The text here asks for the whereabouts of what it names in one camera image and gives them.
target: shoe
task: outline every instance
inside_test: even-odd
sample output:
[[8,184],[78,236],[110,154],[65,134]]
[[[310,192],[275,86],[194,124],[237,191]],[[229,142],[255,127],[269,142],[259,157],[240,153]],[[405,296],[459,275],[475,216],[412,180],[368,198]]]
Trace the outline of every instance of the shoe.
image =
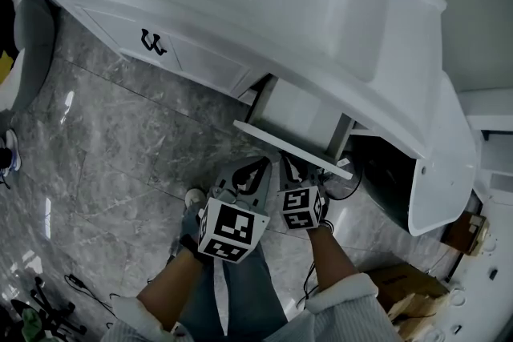
[[13,130],[7,130],[6,132],[6,147],[11,150],[13,159],[10,163],[9,171],[18,171],[22,166],[22,158],[19,156],[18,151],[18,137]]
[[185,194],[185,207],[189,208],[194,203],[203,203],[207,202],[207,196],[204,192],[199,190],[198,188],[193,188],[187,191]]
[[[0,137],[0,148],[6,148],[3,138]],[[9,175],[9,168],[0,168],[0,176],[7,177]]]

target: jeans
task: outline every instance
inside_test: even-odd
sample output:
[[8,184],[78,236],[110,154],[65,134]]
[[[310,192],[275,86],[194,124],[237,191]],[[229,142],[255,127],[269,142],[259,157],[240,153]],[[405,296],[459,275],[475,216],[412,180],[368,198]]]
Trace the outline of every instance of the jeans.
[[[186,210],[181,235],[198,232],[196,214],[203,206],[194,203]],[[223,261],[223,272],[228,287],[228,336],[217,311],[214,267],[205,265],[180,317],[195,342],[260,341],[287,324],[260,244],[239,264]]]

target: white sleeve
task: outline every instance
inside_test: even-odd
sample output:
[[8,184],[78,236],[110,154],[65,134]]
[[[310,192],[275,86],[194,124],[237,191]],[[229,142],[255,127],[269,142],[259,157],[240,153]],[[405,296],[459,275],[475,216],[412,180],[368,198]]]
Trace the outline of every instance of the white sleeve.
[[174,332],[164,331],[162,324],[137,298],[115,298],[113,306],[118,320],[102,342],[193,342],[181,326]]
[[316,294],[305,305],[315,315],[315,340],[401,341],[377,295],[378,287],[367,274],[348,276]]

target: marble floor tile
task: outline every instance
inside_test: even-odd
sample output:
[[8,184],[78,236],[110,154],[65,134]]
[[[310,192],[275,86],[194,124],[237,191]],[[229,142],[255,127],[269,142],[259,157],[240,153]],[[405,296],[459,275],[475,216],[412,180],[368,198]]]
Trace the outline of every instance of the marble floor tile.
[[171,243],[147,243],[127,249],[127,264],[124,268],[120,295],[137,296],[166,266]]
[[344,247],[407,254],[415,252],[418,239],[388,218],[360,186],[348,199],[332,201],[327,219]]
[[180,113],[172,112],[168,121],[149,184],[178,198],[192,187],[208,191],[226,163],[268,154],[244,136],[228,135]]
[[103,298],[118,293],[127,262],[128,245],[59,203],[48,213],[50,240],[66,252],[96,285]]
[[287,318],[299,313],[296,303],[304,295],[303,283],[313,262],[310,242],[266,231],[261,240],[273,286]]
[[360,272],[392,267],[404,262],[404,260],[392,252],[369,251],[349,247],[344,247],[344,252]]
[[440,242],[446,227],[440,227],[418,237],[415,253],[420,255],[437,255],[447,250],[448,246]]
[[[249,106],[170,71],[134,58],[122,59],[63,11],[56,54],[183,115],[234,132],[233,120],[244,120]],[[79,42],[68,42],[69,35]]]
[[182,199],[87,155],[75,212],[96,227],[135,246],[159,245],[169,250],[180,234],[184,209]]
[[54,195],[76,198],[86,152],[69,135],[28,112],[17,113],[11,126],[18,136],[23,172]]
[[45,232],[45,204],[47,192],[24,172],[7,177],[10,190],[0,186],[0,211],[2,234],[7,243],[19,237],[20,227],[29,235]]
[[169,109],[55,59],[43,122],[70,143],[147,181],[168,129]]
[[410,254],[402,255],[402,258],[418,270],[434,276],[438,280],[444,280],[457,262],[458,256],[458,251],[451,247],[445,247],[431,255]]
[[11,187],[9,207],[2,207],[0,221],[0,240],[2,241],[2,254],[0,255],[0,291],[2,306],[10,309],[10,299],[18,299],[37,308],[37,304],[30,297],[30,290],[35,288],[34,278],[40,276],[45,281],[44,292],[54,308],[65,308],[67,302],[76,305],[75,314],[71,322],[87,326],[87,334],[81,338],[84,341],[97,341],[105,332],[105,323],[112,321],[112,316],[104,311],[95,301],[72,290],[65,282],[64,275],[73,273],[79,277],[98,297],[102,292],[95,286],[97,280],[91,280],[83,266],[71,258],[55,243],[41,235],[39,229],[31,225],[32,215],[19,212],[23,203],[19,203],[21,196],[13,195],[17,188],[27,189],[28,182],[22,181],[22,186],[16,180]]

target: black cabinet handle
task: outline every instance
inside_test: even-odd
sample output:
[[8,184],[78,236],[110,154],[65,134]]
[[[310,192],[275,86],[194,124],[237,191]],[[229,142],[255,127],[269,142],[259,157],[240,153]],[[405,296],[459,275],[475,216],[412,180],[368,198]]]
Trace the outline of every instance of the black cabinet handle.
[[147,44],[146,42],[146,36],[148,36],[150,32],[148,32],[146,29],[143,29],[143,37],[141,38],[141,42],[144,44],[144,47],[146,47],[146,50],[152,51],[155,50],[155,52],[161,56],[164,53],[167,53],[168,51],[165,49],[160,49],[157,46],[157,42],[160,40],[160,36],[158,34],[153,34],[153,43],[151,45]]
[[141,38],[141,42],[143,42],[144,47],[146,47],[147,51],[152,51],[153,46],[150,46],[149,44],[146,43],[146,36],[148,36],[148,35],[149,35],[149,32],[146,29],[143,29],[143,37]]
[[159,49],[159,47],[157,46],[157,42],[160,40],[160,36],[158,34],[153,34],[153,48],[155,49],[155,51],[157,52],[157,54],[159,56],[161,56],[162,54],[164,53],[167,53],[168,51],[165,50],[165,49]]

